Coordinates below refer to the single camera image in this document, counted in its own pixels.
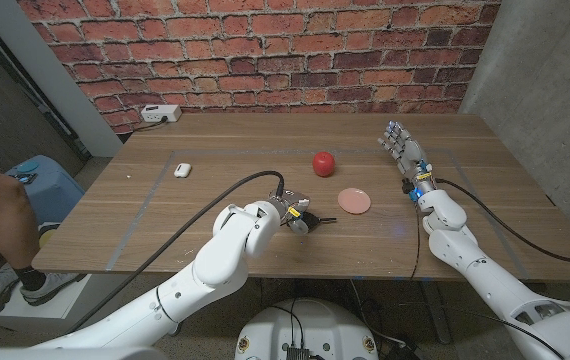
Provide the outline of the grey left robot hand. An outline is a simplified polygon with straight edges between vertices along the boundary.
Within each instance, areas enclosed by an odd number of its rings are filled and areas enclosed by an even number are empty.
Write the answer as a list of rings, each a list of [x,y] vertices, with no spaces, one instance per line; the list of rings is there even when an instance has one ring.
[[[288,226],[294,233],[305,235],[309,232],[309,225],[303,220],[310,198],[303,193],[284,189],[281,194],[273,190],[268,201],[276,207],[280,215],[280,225]]]

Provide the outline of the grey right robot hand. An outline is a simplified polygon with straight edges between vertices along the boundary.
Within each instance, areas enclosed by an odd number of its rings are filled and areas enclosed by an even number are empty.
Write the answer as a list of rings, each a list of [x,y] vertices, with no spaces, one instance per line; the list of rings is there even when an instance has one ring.
[[[396,161],[403,175],[402,191],[413,202],[436,189],[432,165],[419,143],[400,122],[390,121],[378,143]]]

